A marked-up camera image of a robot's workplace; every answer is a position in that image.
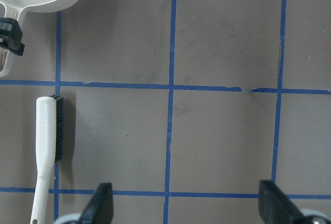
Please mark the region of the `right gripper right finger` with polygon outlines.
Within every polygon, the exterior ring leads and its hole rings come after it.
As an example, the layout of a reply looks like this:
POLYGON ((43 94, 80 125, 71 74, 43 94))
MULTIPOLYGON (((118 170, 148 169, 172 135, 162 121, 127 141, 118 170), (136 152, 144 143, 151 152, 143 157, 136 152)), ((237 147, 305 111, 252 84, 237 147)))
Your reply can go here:
POLYGON ((270 180, 259 182, 258 210, 264 223, 330 223, 330 218, 321 212, 300 210, 270 180))

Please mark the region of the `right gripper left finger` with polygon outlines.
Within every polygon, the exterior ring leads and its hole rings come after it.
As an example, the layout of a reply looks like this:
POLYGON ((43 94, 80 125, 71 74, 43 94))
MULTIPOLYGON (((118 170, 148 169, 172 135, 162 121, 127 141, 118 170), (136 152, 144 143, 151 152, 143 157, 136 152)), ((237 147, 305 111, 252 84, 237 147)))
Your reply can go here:
POLYGON ((61 216, 54 223, 111 223, 112 220, 112 184, 100 183, 81 213, 71 213, 61 216))

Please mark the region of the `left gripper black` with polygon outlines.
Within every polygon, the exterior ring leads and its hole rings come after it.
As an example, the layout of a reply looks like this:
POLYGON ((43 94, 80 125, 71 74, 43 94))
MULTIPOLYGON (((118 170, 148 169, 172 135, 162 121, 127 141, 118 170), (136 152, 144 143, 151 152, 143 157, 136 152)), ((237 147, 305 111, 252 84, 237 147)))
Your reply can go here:
POLYGON ((22 30, 17 20, 1 17, 1 48, 22 56, 25 45, 21 42, 22 30))

